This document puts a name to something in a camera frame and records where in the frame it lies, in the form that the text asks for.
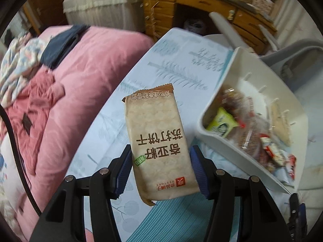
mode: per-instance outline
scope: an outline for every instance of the red square logo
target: red square logo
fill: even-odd
[[[177,179],[175,179],[176,181],[176,186],[177,187],[181,187],[185,185],[185,177],[179,177]]]

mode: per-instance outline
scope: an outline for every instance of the silver bolt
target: silver bolt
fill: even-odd
[[[251,181],[252,181],[252,182],[255,182],[255,183],[258,183],[258,182],[260,181],[260,179],[259,179],[259,177],[257,177],[257,176],[255,176],[255,175],[253,175],[253,176],[251,177]]]
[[[224,171],[224,170],[222,170],[222,169],[217,169],[217,170],[215,171],[215,173],[216,173],[217,175],[224,175],[224,174],[225,174],[225,171]]]
[[[74,179],[74,176],[72,176],[71,174],[65,177],[66,182],[71,182],[73,179]]]
[[[107,169],[106,167],[101,168],[99,171],[100,174],[107,174],[108,172],[109,172],[109,169]]]

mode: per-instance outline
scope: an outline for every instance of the black cable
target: black cable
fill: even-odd
[[[31,191],[30,191],[30,188],[28,186],[28,183],[27,183],[27,180],[26,180],[26,177],[25,177],[25,173],[24,173],[24,169],[21,165],[21,155],[20,155],[20,152],[18,150],[18,146],[17,146],[17,143],[16,143],[16,138],[15,138],[15,135],[14,135],[14,130],[12,128],[12,125],[10,123],[10,120],[9,120],[9,117],[6,113],[6,111],[4,110],[4,108],[0,105],[0,116],[2,118],[2,120],[4,121],[4,124],[7,128],[7,131],[8,131],[8,135],[9,135],[9,139],[10,139],[10,143],[11,143],[11,148],[12,148],[12,153],[14,155],[14,159],[15,159],[15,163],[16,163],[16,166],[17,166],[17,170],[18,170],[18,173],[19,173],[19,176],[20,176],[20,180],[22,182],[22,185],[26,191],[26,194],[27,194],[27,197],[31,203],[31,205],[33,206],[33,208],[35,209],[37,215],[40,217],[41,215],[41,211],[33,197],[33,195],[31,194]]]

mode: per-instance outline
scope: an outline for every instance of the blue gripper pad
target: blue gripper pad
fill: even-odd
[[[115,158],[111,161],[109,169],[112,167],[110,184],[114,188],[113,193],[117,197],[121,195],[126,187],[127,180],[132,168],[132,153],[129,144],[126,145],[119,158]]]
[[[190,148],[190,158],[200,192],[206,199],[209,199],[216,166],[212,160],[203,156],[198,145],[193,145]]]

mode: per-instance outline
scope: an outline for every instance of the white container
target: white container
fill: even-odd
[[[245,96],[250,96],[254,102],[254,110],[267,117],[267,103],[278,98],[281,111],[289,110],[288,119],[291,130],[291,153],[297,158],[295,168],[294,188],[284,186],[263,166],[251,156],[217,134],[207,131],[202,119],[218,94],[222,84],[238,89]],[[196,136],[217,153],[231,161],[249,175],[257,175],[264,185],[273,190],[284,193],[293,193],[303,173],[308,134],[308,118],[294,94],[284,82],[259,58],[250,54],[242,47],[235,49],[232,58],[225,70],[214,96],[209,101],[197,124]]]

